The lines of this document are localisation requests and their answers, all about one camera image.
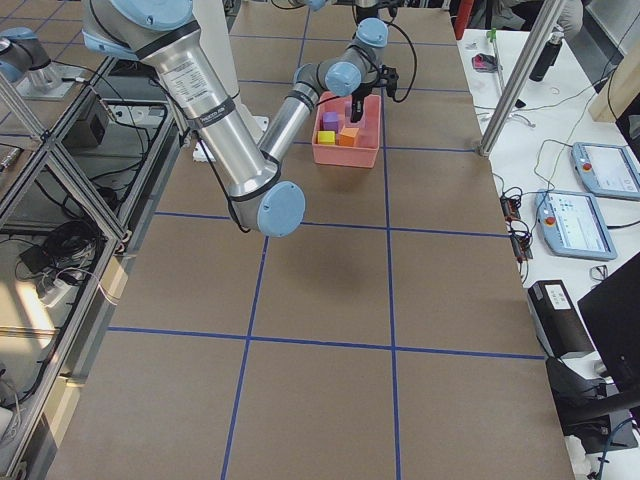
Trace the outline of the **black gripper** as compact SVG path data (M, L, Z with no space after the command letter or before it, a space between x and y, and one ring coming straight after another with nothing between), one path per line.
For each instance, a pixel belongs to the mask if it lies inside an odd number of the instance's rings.
M351 123L357 123L364 116L365 99L372 93L373 84L362 83L352 94L350 103L349 120Z

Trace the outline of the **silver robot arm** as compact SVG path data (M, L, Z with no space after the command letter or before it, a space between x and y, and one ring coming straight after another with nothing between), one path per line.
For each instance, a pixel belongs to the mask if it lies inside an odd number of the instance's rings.
M344 53L300 67L292 90L260 139L255 139L203 51L190 1L85 1L88 49L152 67L187 125L229 179L229 213L242 229L283 237L303 220L306 200L281 178L281 161L320 96L351 96L375 84L388 41L379 18L359 22Z
M10 83L50 64L48 53L30 28L14 27L1 32L1 74Z

